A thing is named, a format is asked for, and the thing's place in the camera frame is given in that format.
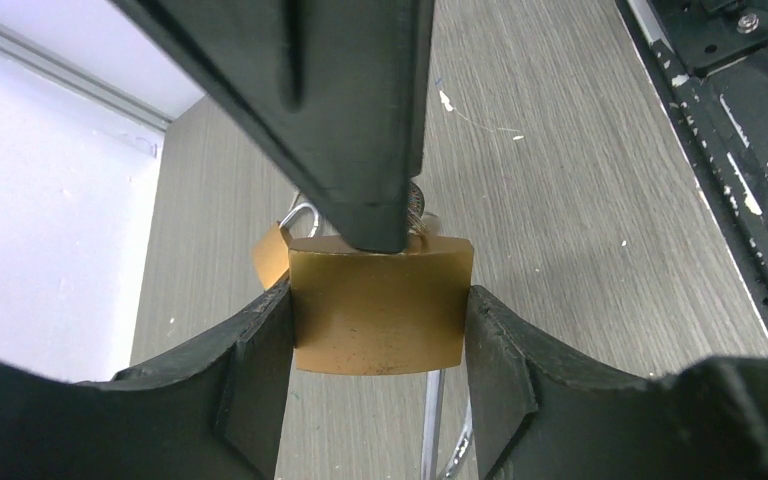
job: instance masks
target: metal shackle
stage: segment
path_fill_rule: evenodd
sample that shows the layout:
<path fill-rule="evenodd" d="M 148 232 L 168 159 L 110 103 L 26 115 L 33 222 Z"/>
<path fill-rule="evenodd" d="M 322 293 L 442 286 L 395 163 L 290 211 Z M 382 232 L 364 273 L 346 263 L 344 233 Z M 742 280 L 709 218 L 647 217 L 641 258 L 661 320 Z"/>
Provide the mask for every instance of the metal shackle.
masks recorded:
<path fill-rule="evenodd" d="M 319 210 L 316 209 L 312 204 L 308 202 L 300 203 L 293 207 L 288 213 L 287 216 L 284 217 L 283 220 L 278 224 L 280 228 L 288 228 L 293 224 L 293 222 L 296 220 L 296 217 L 299 215 L 299 213 L 302 210 L 310 210 L 313 212 L 313 227 L 310 229 L 310 233 L 307 234 L 308 237 L 316 236 L 316 233 L 319 231 Z"/>

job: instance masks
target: screw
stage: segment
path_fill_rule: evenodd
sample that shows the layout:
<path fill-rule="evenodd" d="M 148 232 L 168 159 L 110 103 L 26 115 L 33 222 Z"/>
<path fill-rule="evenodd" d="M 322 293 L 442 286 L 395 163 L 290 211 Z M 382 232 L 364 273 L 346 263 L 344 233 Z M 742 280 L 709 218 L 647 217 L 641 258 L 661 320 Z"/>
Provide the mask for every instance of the screw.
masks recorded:
<path fill-rule="evenodd" d="M 737 21 L 737 31 L 743 34 L 752 33 L 758 29 L 760 24 L 761 21 L 758 19 L 758 15 L 747 13 Z"/>

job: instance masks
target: padlock body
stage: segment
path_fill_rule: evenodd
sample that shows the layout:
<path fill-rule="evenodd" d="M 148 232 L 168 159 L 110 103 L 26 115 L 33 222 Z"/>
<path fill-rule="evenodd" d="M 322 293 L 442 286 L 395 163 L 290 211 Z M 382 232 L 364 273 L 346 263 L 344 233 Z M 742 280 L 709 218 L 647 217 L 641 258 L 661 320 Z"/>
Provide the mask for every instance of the padlock body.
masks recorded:
<path fill-rule="evenodd" d="M 297 368 L 395 375 L 460 364 L 468 240 L 411 236 L 408 250 L 386 255 L 336 236 L 300 238 L 289 258 Z"/>
<path fill-rule="evenodd" d="M 263 288 L 272 288 L 287 279 L 290 268 L 288 246 L 291 240 L 290 232 L 276 223 L 252 249 L 252 262 Z"/>

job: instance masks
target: white panel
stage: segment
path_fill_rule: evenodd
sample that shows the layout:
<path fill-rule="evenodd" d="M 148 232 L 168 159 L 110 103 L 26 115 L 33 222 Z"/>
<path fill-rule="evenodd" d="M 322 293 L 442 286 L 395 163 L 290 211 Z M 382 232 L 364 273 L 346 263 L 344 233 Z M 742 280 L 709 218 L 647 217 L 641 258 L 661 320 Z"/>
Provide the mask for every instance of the white panel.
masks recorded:
<path fill-rule="evenodd" d="M 81 102 L 0 65 L 0 359 L 72 381 L 128 366 L 159 171 Z"/>
<path fill-rule="evenodd" d="M 204 95 L 107 0 L 0 0 L 0 24 L 171 118 Z"/>

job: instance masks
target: small brass padlock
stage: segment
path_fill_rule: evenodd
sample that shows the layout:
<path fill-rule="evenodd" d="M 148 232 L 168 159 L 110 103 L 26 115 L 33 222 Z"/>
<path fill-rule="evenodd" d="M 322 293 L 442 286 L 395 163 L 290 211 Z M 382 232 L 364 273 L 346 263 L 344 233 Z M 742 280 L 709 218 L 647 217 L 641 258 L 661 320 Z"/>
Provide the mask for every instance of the small brass padlock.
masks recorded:
<path fill-rule="evenodd" d="M 286 280 L 290 269 L 289 244 L 293 240 L 290 227 L 296 217 L 303 211 L 313 212 L 313 227 L 308 237 L 313 237 L 319 231 L 319 211 L 310 203 L 300 203 L 293 207 L 287 216 L 276 222 L 266 235 L 252 248 L 252 261 L 257 272 L 257 278 L 263 288 L 270 289 L 276 283 Z"/>
<path fill-rule="evenodd" d="M 472 244 L 410 235 L 408 245 L 384 255 L 336 236 L 290 242 L 297 368 L 393 375 L 460 364 Z"/>

